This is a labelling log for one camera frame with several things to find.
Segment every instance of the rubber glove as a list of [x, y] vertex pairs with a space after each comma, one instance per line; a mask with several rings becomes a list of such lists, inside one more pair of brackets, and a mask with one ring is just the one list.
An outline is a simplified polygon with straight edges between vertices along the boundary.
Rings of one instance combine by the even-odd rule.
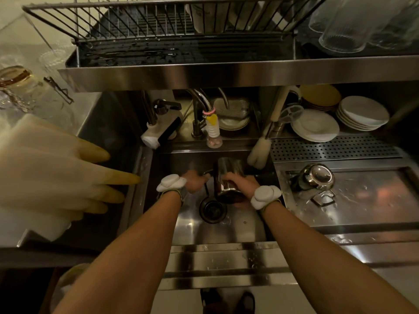
[[136, 184], [139, 177], [97, 164], [104, 149], [26, 114], [0, 133], [0, 207], [46, 212], [71, 220], [104, 213], [124, 195], [107, 184]]

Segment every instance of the sink drain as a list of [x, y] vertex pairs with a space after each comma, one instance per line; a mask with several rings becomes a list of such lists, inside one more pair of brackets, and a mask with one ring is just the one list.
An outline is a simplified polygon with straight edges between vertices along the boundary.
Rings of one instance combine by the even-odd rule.
[[201, 218], [209, 224], [217, 224], [227, 215], [227, 207], [213, 198], [207, 197], [199, 206]]

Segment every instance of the dish drying tray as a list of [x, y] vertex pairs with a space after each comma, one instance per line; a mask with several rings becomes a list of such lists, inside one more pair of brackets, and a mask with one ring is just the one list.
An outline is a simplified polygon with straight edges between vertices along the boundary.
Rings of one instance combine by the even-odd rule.
[[[293, 41], [286, 36], [295, 36], [297, 27], [325, 0], [88, 1], [23, 7], [73, 38], [77, 49], [67, 67], [293, 59]], [[269, 6], [276, 9], [268, 23], [261, 24]], [[220, 22], [217, 13], [226, 7]], [[238, 22], [245, 22], [244, 28], [239, 29]], [[201, 32], [195, 30], [197, 25]]]

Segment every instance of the white wrist pad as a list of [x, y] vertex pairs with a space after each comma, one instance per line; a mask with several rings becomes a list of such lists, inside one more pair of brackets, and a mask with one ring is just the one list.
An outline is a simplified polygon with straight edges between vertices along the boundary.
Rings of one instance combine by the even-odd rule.
[[255, 194], [253, 195], [250, 203], [256, 209], [262, 209], [267, 204], [271, 203], [272, 201], [280, 198], [282, 195], [281, 190], [274, 186], [261, 186], [255, 190]]
[[185, 184], [186, 179], [184, 177], [180, 177], [177, 174], [170, 174], [161, 180], [156, 190], [159, 193], [165, 192], [166, 190], [180, 190]]

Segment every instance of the forearm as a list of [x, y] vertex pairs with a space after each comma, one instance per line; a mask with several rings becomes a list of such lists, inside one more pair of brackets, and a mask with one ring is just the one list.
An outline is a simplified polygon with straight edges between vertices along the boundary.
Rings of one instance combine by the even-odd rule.
[[418, 313], [368, 266], [292, 215], [279, 202], [263, 217], [313, 308], [325, 313]]
[[170, 191], [113, 241], [54, 314], [147, 314], [164, 274], [181, 198]]

